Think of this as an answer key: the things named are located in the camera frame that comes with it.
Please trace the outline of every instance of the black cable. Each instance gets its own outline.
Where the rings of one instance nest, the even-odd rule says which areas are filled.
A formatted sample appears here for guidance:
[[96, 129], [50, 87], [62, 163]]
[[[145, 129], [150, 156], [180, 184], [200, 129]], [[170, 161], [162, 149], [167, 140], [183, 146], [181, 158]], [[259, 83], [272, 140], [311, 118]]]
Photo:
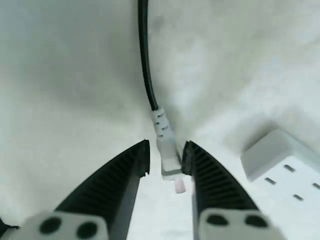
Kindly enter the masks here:
[[158, 104], [152, 87], [148, 53], [148, 0], [138, 0], [138, 28], [142, 73], [145, 91], [152, 111], [158, 110]]

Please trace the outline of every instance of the white connector tip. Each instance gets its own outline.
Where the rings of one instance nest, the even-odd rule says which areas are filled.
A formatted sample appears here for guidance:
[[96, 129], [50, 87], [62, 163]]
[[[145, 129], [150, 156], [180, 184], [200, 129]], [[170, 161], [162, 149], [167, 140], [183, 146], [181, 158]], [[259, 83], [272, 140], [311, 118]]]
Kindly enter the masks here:
[[162, 107], [152, 112], [152, 121], [156, 132], [156, 146], [161, 156], [162, 178], [174, 181], [177, 177], [183, 176], [175, 133]]

